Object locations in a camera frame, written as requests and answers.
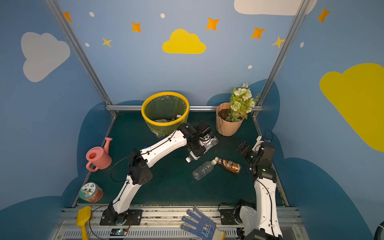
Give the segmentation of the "white label large clear bottle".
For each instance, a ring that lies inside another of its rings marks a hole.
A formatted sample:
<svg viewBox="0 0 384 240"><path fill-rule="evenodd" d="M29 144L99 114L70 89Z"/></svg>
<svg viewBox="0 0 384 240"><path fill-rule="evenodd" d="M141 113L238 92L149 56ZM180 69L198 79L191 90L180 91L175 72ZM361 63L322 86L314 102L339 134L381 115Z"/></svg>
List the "white label large clear bottle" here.
<svg viewBox="0 0 384 240"><path fill-rule="evenodd" d="M197 145L189 146L189 155L186 157L186 161L188 163L192 161L196 161L199 158L201 158L207 151L209 151L212 147L218 144L217 137L208 137L206 141L202 142L201 140L198 141Z"/></svg>

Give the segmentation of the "clear slim white cap bottle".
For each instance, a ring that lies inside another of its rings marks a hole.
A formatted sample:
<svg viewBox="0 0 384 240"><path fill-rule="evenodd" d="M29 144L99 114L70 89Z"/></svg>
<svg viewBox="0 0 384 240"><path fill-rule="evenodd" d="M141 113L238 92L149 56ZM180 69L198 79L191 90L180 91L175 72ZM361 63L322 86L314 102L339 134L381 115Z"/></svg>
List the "clear slim white cap bottle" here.
<svg viewBox="0 0 384 240"><path fill-rule="evenodd" d="M181 117L182 117L182 115L177 115L175 118L173 118L173 121L175 121L175 120L177 120L177 119L179 119Z"/></svg>

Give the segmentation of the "purple grape label bottle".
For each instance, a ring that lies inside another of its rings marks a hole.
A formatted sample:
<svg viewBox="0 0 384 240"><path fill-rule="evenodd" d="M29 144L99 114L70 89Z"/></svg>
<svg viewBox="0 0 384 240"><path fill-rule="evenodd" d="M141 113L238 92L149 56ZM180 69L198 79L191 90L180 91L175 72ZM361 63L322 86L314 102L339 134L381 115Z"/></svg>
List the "purple grape label bottle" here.
<svg viewBox="0 0 384 240"><path fill-rule="evenodd" d="M172 122L172 120L168 120L168 119L158 119L158 120L153 120L154 122L157 122L157 123L169 123L169 122Z"/></svg>

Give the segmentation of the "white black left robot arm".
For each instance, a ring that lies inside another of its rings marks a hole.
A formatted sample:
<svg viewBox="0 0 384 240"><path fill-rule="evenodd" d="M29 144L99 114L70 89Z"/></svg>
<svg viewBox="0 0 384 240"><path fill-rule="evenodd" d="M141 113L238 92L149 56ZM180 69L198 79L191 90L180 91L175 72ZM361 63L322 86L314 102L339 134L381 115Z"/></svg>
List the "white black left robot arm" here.
<svg viewBox="0 0 384 240"><path fill-rule="evenodd" d="M208 150L218 144L218 139L210 126L202 121L192 126L181 124L173 133L158 143L142 149L134 149L129 160L129 172L117 197L103 211L101 226L139 225L140 219L134 220L130 210L131 202L140 187L152 178L151 167L171 152L187 147L189 156L186 161L198 160Z"/></svg>

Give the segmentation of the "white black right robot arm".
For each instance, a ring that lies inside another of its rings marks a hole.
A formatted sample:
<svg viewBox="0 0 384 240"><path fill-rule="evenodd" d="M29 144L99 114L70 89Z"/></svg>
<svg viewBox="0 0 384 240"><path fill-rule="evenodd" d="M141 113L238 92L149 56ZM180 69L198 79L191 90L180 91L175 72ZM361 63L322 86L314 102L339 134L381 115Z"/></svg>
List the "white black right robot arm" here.
<svg viewBox="0 0 384 240"><path fill-rule="evenodd" d="M277 204L277 174L272 168L275 147L270 143L257 144L257 150L242 141L237 152L248 161L254 180L256 207L241 205L239 217L246 240L282 240Z"/></svg>

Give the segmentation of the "yellow rimmed waste bin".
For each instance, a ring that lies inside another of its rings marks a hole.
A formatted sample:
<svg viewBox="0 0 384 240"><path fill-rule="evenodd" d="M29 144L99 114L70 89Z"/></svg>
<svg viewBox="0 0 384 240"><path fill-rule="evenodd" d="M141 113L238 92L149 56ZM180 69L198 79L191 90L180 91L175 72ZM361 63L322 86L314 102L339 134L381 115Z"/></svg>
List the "yellow rimmed waste bin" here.
<svg viewBox="0 0 384 240"><path fill-rule="evenodd" d="M142 104L142 116L158 138L172 134L178 127L188 121L190 104L186 97L176 92L161 92L147 98ZM177 115L181 118L173 121ZM153 120L168 119L169 123L157 123Z"/></svg>

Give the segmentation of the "brown tea bottle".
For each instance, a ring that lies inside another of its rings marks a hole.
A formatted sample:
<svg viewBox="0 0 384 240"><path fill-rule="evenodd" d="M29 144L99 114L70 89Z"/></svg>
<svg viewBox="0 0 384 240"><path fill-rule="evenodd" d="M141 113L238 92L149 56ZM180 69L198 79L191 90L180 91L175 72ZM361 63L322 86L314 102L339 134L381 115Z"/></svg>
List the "brown tea bottle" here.
<svg viewBox="0 0 384 240"><path fill-rule="evenodd" d="M228 170L232 173L235 173L235 174L239 174L241 171L241 168L242 168L242 166L238 163L235 163L235 162L229 161L229 160L224 160L224 159L221 159L218 157L215 157L215 161L218 164L220 164L221 166L223 166L226 170Z"/></svg>

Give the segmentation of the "peach plastic flower pot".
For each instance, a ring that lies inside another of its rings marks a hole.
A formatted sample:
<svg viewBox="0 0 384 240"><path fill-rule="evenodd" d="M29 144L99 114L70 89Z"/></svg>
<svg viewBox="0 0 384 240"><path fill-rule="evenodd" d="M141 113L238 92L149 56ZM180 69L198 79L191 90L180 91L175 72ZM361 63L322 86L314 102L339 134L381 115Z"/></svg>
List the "peach plastic flower pot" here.
<svg viewBox="0 0 384 240"><path fill-rule="evenodd" d="M222 119L219 115L219 112L222 110L227 110L231 106L231 103L222 103L217 107L216 110L216 129L218 133L225 137L233 136L238 129L240 128L241 124L243 123L243 120L240 122L228 122Z"/></svg>

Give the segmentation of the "white green artificial flowers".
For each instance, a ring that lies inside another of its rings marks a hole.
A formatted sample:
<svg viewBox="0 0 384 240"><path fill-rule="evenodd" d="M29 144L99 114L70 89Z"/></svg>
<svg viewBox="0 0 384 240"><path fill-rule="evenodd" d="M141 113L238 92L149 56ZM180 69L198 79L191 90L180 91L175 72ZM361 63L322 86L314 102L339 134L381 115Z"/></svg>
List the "white green artificial flowers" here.
<svg viewBox="0 0 384 240"><path fill-rule="evenodd" d="M239 88L234 88L230 98L230 108L225 120L231 123L237 123L247 119L248 114L256 105L260 94L253 95L248 83L243 83Z"/></svg>

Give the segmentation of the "blue dotted work glove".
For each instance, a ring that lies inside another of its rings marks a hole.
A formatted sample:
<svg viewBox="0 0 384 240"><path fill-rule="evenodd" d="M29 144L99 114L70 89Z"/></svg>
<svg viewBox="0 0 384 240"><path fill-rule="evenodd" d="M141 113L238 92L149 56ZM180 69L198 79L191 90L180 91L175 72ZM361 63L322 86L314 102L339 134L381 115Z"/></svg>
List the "blue dotted work glove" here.
<svg viewBox="0 0 384 240"><path fill-rule="evenodd" d="M192 234L190 240L224 240L225 232L217 228L216 223L208 218L199 208L187 209L182 216L180 229Z"/></svg>

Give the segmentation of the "pink watering can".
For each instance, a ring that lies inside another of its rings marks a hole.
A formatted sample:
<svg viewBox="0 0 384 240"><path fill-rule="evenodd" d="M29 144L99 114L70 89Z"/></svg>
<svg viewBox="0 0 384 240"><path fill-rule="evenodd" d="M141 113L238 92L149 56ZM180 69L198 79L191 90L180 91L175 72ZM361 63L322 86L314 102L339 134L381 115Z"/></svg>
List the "pink watering can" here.
<svg viewBox="0 0 384 240"><path fill-rule="evenodd" d="M88 161L86 169L90 172L96 172L97 170L104 170L108 168L112 163L112 158L109 155L110 142L112 138L106 137L106 143L104 147L94 147L90 149L86 154Z"/></svg>

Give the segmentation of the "round jar printed lid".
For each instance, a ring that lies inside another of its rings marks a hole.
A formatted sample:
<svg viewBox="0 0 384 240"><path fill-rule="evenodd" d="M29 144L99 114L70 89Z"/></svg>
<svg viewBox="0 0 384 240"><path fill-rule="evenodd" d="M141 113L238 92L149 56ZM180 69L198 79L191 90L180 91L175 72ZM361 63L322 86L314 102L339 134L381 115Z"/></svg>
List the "round jar printed lid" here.
<svg viewBox="0 0 384 240"><path fill-rule="evenodd" d="M104 191L96 183L89 182L79 190L79 197L89 203L96 203L102 199Z"/></svg>

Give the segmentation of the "yellow toy shovel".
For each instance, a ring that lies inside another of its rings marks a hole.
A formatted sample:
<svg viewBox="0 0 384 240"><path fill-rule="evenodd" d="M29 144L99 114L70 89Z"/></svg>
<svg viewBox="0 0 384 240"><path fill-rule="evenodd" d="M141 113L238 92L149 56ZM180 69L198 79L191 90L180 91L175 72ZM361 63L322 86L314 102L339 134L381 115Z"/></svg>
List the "yellow toy shovel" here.
<svg viewBox="0 0 384 240"><path fill-rule="evenodd" d="M76 225L78 227L81 227L82 240L89 240L89 236L88 236L85 225L86 225L87 221L90 219L90 217L91 217L91 207L90 206L86 206L86 207L84 207L78 211Z"/></svg>

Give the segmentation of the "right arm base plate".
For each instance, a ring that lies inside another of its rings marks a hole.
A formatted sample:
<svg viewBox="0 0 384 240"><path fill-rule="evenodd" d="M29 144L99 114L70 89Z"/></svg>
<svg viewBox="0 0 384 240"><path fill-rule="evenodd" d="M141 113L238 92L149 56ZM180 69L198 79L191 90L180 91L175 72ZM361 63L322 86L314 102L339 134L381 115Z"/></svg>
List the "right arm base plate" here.
<svg viewBox="0 0 384 240"><path fill-rule="evenodd" d="M220 209L220 217L222 225L242 225L240 212L235 209Z"/></svg>

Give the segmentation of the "aluminium frame back bar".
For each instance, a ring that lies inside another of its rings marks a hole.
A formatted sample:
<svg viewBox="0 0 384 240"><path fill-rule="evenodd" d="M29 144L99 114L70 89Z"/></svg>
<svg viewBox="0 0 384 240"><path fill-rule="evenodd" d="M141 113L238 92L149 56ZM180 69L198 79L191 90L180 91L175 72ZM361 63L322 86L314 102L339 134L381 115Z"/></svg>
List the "aluminium frame back bar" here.
<svg viewBox="0 0 384 240"><path fill-rule="evenodd" d="M219 106L190 106L192 112L215 112ZM106 105L107 111L141 111L141 105ZM253 111L261 112L262 106L255 106Z"/></svg>

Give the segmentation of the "aluminium front rail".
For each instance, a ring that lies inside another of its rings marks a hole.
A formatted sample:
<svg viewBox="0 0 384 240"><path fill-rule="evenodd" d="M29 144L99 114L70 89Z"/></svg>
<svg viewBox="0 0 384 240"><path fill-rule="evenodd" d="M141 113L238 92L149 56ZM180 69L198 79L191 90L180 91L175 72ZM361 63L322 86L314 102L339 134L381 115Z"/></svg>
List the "aluminium front rail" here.
<svg viewBox="0 0 384 240"><path fill-rule="evenodd" d="M78 211L84 208L65 208L50 235L51 240L80 240L81 227L77 226ZM182 216L188 206L132 206L131 226L102 226L100 221L106 209L103 205L92 205L92 215L86 222L86 232L91 240L188 240L192 235L180 229ZM307 240L309 235L300 213L294 207L278 207L278 221L285 240Z"/></svg>

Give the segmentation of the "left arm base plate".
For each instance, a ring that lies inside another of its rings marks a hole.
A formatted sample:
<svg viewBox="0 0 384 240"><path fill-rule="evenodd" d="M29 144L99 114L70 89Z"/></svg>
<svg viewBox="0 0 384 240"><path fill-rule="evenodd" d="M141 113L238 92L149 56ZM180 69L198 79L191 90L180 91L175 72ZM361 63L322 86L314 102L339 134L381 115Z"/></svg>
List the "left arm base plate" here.
<svg viewBox="0 0 384 240"><path fill-rule="evenodd" d="M143 210L127 210L117 214L114 210L105 210L100 220L101 226L138 226L141 223Z"/></svg>

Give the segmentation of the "aluminium frame right post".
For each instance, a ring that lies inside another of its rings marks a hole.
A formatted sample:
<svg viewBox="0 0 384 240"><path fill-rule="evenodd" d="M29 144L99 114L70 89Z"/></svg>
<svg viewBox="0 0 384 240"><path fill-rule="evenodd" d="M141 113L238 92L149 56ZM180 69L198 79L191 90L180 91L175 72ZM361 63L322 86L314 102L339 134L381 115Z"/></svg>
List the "aluminium frame right post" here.
<svg viewBox="0 0 384 240"><path fill-rule="evenodd" d="M309 9L311 1L310 0L304 0L299 4L298 11L293 19L292 24L290 25L290 28L287 32L286 39L283 42L283 46L280 48L279 53L277 55L277 58L275 60L275 63L272 67L272 70L269 74L269 77L267 78L264 87L261 91L261 95L259 97L259 100L257 102L257 109L253 112L252 117L254 120L256 120L257 115L259 112L263 110L263 104L268 96L268 93L270 92L270 89L279 73L280 68L283 65L283 62L289 52L289 49L306 17L307 9Z"/></svg>

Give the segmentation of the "aluminium frame post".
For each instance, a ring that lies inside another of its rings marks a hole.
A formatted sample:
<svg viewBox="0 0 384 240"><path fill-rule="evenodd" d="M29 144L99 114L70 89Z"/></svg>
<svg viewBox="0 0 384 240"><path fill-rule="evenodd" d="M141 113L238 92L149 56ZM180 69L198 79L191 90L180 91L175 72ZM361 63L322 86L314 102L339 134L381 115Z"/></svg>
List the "aluminium frame post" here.
<svg viewBox="0 0 384 240"><path fill-rule="evenodd" d="M78 56L80 62L82 63L84 69L86 70L87 74L89 75L91 81L93 82L94 86L96 87L98 93L100 94L101 98L103 99L104 103L106 104L106 107L109 105L112 105L112 101L110 97L108 96L101 80L99 79L97 73L95 72L91 62L89 61L85 51L83 50L83 47L81 43L79 42L77 36L75 35L70 22L66 19L64 12L62 11L60 4L58 1L53 0L46 0L46 4L48 5L51 13L55 17L56 21L58 22L59 26L61 27L63 33L67 37L68 41L70 42L72 48L74 49L76 55Z"/></svg>
<svg viewBox="0 0 384 240"><path fill-rule="evenodd" d="M293 19L292 24L290 25L290 28L287 32L286 39L283 42L283 46L280 48L279 53L277 55L277 58L275 60L275 63L272 67L272 70L269 74L269 77L267 78L264 87L261 91L261 95L259 97L259 100L257 102L257 109L253 112L252 117L254 120L256 120L257 115L259 112L263 110L263 104L268 96L268 93L270 92L270 89L279 73L280 68L283 65L283 62L289 52L289 49L306 17L307 9L309 9L311 1L310 0L304 0L299 4L298 11Z"/></svg>

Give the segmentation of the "aluminium frame left post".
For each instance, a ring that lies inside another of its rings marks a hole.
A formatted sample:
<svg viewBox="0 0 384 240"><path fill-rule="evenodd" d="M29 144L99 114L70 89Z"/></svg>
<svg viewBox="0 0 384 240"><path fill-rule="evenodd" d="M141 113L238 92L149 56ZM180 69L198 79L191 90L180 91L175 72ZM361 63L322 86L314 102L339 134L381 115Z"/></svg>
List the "aluminium frame left post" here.
<svg viewBox="0 0 384 240"><path fill-rule="evenodd" d="M112 101L110 97L108 96L101 80L99 79L97 73L95 72L91 62L89 61L85 51L83 50L83 47L81 43L79 42L77 36L75 35L70 22L66 19L64 12L62 11L60 4L58 1L53 0L46 0L46 4L48 5L51 13L55 17L56 21L58 22L59 26L61 27L63 33L67 37L68 41L70 42L72 48L74 49L76 55L78 56L80 62L82 63L84 69L86 70L87 74L89 75L91 81L93 82L94 86L96 87L98 93L100 94L101 98L103 99L104 103L106 104L106 107L109 105L112 105Z"/></svg>

